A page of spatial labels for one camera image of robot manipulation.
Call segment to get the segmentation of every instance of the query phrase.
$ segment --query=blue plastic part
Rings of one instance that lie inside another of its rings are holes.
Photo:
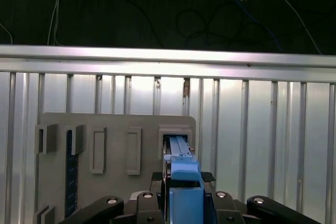
[[[171,180],[198,182],[198,187],[169,189],[169,216],[171,224],[203,223],[204,185],[200,163],[191,153],[189,145],[181,136],[170,137]]]
[[[170,188],[169,214],[171,224],[203,224],[204,188]]]
[[[200,166],[197,160],[180,160],[172,157],[171,178],[172,180],[199,181]]]

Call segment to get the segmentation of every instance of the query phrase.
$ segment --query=black cable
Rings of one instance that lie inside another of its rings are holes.
[[[223,7],[227,6],[227,5],[232,5],[233,7],[237,8],[239,10],[240,13],[240,24],[237,28],[237,30],[235,31],[235,34],[233,37],[227,37],[224,35],[220,35],[217,33],[214,33],[212,31],[210,31],[210,25],[213,22],[214,18],[216,17],[216,14],[219,10],[221,10]],[[185,14],[195,14],[196,16],[198,16],[200,18],[200,20],[202,21],[203,24],[203,29],[199,30],[199,31],[195,31],[189,35],[184,34],[181,29],[180,29],[180,18],[185,15]],[[222,44],[222,43],[228,43],[228,45],[232,44],[234,41],[233,40],[237,40],[237,34],[239,33],[239,30],[241,29],[242,25],[244,23],[244,16],[242,11],[236,6],[236,4],[234,2],[224,2],[222,4],[220,4],[215,10],[214,12],[211,14],[210,19],[207,21],[204,16],[202,14],[200,14],[199,11],[194,10],[194,9],[186,9],[183,10],[181,12],[179,12],[175,18],[175,27],[176,27],[176,31],[177,33],[186,38],[185,43],[184,43],[184,47],[187,48],[188,43],[191,39],[197,38],[201,35],[205,35],[205,40],[204,40],[204,45],[206,46],[211,46],[211,45],[215,45],[215,44]],[[210,43],[209,42],[209,35],[221,38],[222,40],[219,43]]]
[[[305,30],[306,28],[312,27],[312,26],[314,26],[314,25],[316,25],[316,24],[322,22],[323,20],[325,20],[325,19],[327,19],[328,17],[330,17],[332,14],[330,14],[330,15],[326,15],[326,16],[324,16],[323,18],[317,19],[316,21],[312,22],[312,23],[309,24],[309,25],[306,25],[305,27],[302,26],[301,28],[296,29],[296,30],[294,30],[294,31],[290,31],[290,32],[288,32],[288,33],[280,34],[280,35],[278,36],[278,38],[285,38],[285,37],[291,36],[291,35],[293,35],[293,34],[299,33],[299,32],[301,32],[302,30]],[[258,44],[262,44],[262,43],[265,43],[265,42],[270,42],[270,41],[272,41],[272,39],[259,41],[259,42],[255,43],[255,44],[252,44],[251,46],[258,45]]]
[[[316,11],[316,10],[307,10],[307,9],[300,8],[293,2],[293,0],[288,0],[288,1],[294,7],[295,10],[303,12],[303,13],[311,13],[311,14],[316,14],[316,15],[329,15],[330,13],[332,13],[336,9],[336,3],[330,8],[329,11],[319,12],[319,11]]]
[[[153,26],[151,20],[149,19],[147,13],[146,13],[146,12],[145,12],[145,11],[138,5],[138,4],[136,4],[135,2],[133,2],[133,1],[131,1],[131,0],[124,0],[124,1],[127,2],[127,3],[129,3],[129,4],[131,4],[131,5],[133,5],[136,9],[138,9],[138,10],[142,13],[142,15],[145,17],[145,19],[147,20],[148,24],[150,25],[150,28],[151,28],[151,30],[152,30],[152,33],[153,33],[153,35],[154,35],[154,37],[155,37],[155,40],[156,40],[157,44],[158,44],[161,48],[164,48],[164,46],[163,46],[163,44],[161,43],[161,41],[160,41],[158,35],[157,35],[156,32],[155,32],[154,26]]]

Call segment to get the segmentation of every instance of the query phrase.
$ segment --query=blue strip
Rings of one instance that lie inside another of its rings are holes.
[[[71,154],[72,131],[67,132],[65,218],[77,209],[78,155]]]

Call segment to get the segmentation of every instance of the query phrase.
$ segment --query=metal screw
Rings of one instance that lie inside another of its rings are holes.
[[[116,199],[109,199],[107,201],[107,203],[113,205],[113,204],[117,203],[117,200]]]
[[[260,198],[255,198],[254,201],[258,204],[263,204],[265,202],[263,199]]]
[[[222,191],[219,191],[219,192],[217,193],[217,196],[218,196],[219,198],[224,198],[224,197],[226,197],[226,194],[223,193]]]
[[[150,193],[146,193],[146,194],[144,194],[143,195],[143,197],[145,197],[145,198],[152,198],[153,197],[153,195],[152,194],[150,194]]]

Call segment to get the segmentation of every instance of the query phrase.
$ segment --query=rectangular cutout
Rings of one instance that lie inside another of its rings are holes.
[[[105,168],[106,128],[94,128],[91,137],[90,171],[94,174],[103,174]]]
[[[43,129],[38,130],[38,152],[43,151]]]
[[[56,151],[57,124],[35,127],[35,154]]]
[[[141,128],[131,127],[127,132],[126,173],[140,175],[141,167]]]

